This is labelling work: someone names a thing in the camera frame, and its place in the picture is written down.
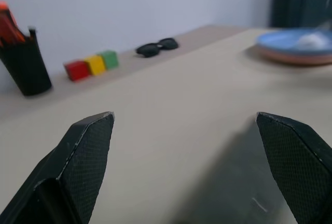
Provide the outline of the black sunglasses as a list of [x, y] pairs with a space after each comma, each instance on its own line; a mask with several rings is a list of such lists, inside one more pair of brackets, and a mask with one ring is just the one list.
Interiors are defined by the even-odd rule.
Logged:
[[156, 43], [148, 43], [136, 48], [135, 53], [144, 58], [151, 58], [160, 53], [161, 50], [174, 50], [179, 47], [174, 38], [165, 38]]

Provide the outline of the pink plate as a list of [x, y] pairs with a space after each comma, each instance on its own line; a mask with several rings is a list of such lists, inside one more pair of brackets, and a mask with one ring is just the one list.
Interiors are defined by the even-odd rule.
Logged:
[[274, 51], [260, 45], [256, 45], [255, 49], [263, 58], [277, 63], [294, 66], [322, 66], [332, 64], [332, 54], [291, 54]]

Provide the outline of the white tissue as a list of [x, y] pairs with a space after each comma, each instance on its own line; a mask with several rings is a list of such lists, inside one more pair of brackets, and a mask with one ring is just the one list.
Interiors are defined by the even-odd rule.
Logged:
[[306, 34], [297, 41], [297, 47], [301, 49], [323, 49], [328, 44], [327, 37], [320, 33]]

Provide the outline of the red block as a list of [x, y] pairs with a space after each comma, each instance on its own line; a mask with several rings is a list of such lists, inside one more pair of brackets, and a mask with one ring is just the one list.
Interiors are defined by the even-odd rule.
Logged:
[[84, 61], [65, 63], [64, 68], [71, 81], [79, 81], [90, 76], [90, 71]]

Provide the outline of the black pen holder cup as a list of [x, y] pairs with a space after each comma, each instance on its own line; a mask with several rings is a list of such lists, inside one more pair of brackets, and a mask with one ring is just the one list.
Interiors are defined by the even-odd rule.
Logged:
[[52, 83], [36, 40], [0, 47], [0, 60], [24, 96], [49, 91]]

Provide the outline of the yellow block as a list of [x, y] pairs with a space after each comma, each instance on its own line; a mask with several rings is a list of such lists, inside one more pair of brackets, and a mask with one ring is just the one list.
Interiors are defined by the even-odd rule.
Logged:
[[92, 55], [84, 59], [92, 76], [97, 76], [106, 71], [103, 58], [100, 55]]

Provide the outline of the dark fabric object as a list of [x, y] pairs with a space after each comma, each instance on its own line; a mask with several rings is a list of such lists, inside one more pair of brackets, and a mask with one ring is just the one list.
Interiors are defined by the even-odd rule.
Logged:
[[269, 26], [332, 31], [332, 0], [272, 0]]

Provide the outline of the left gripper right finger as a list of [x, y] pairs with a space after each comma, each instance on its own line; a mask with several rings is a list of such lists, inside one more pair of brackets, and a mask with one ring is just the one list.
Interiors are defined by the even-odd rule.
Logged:
[[332, 224], [332, 147], [309, 125], [258, 112], [270, 171], [298, 224]]

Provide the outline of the blue plate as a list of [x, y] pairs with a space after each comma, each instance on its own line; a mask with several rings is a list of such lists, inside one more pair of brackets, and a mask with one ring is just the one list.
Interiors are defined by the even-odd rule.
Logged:
[[[323, 49], [301, 49], [297, 41], [306, 34], [320, 33], [327, 37], [329, 44]], [[332, 31], [315, 28], [297, 28], [265, 33], [257, 37], [256, 44], [264, 48], [291, 54], [332, 54]]]

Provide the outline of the green block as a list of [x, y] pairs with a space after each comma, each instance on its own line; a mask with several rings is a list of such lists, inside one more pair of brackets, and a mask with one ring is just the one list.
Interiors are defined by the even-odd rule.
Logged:
[[104, 65], [107, 70], [117, 68], [119, 66], [117, 53], [113, 50], [105, 50], [98, 53], [102, 57]]

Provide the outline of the orange cap marker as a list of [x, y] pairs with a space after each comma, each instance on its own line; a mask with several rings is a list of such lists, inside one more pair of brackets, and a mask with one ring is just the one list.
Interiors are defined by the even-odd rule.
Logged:
[[0, 47], [25, 42], [7, 3], [0, 1]]

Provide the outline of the grey glasses case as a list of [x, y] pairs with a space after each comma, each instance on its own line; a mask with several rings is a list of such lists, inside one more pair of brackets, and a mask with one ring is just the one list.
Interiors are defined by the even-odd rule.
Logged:
[[297, 224], [272, 177], [255, 123], [219, 154], [174, 224]]

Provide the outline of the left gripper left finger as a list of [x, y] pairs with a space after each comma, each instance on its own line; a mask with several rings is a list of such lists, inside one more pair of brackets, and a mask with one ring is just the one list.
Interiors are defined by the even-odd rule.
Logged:
[[0, 224], [88, 224], [104, 179], [113, 112], [70, 126], [0, 214]]

